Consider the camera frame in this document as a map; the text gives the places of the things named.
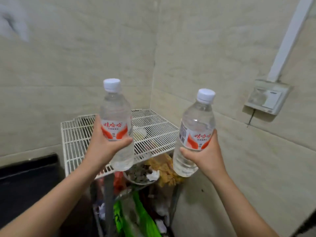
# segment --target hand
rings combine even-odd
[[[101,119],[95,117],[93,133],[90,144],[85,155],[84,162],[101,171],[117,153],[117,151],[130,145],[133,142],[131,137],[119,141],[108,141],[101,130]]]
[[[213,131],[210,143],[204,150],[193,152],[181,147],[180,151],[185,158],[193,161],[212,182],[219,176],[227,175],[216,129]]]

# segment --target forearm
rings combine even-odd
[[[213,181],[237,236],[278,237],[259,216],[228,174]]]
[[[82,194],[96,172],[83,163],[47,195],[0,230],[0,237],[42,237],[53,235]]]

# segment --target red and white label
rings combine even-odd
[[[131,136],[133,131],[131,124],[128,124],[129,121],[110,121],[110,120],[101,120],[102,132],[103,134],[111,140],[120,140],[123,137]]]
[[[182,144],[193,150],[203,150],[207,147],[211,140],[212,131],[199,132],[188,129],[183,122],[181,122],[179,138]]]

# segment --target white wire shelf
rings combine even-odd
[[[61,123],[65,174],[68,176],[84,159],[96,115],[79,116]],[[174,149],[179,128],[151,109],[133,110],[134,163]],[[96,179],[114,172],[110,164]]]

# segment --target right arm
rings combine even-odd
[[[203,151],[192,152],[183,147],[180,151],[213,183],[238,237],[279,237],[227,174],[216,130]]]

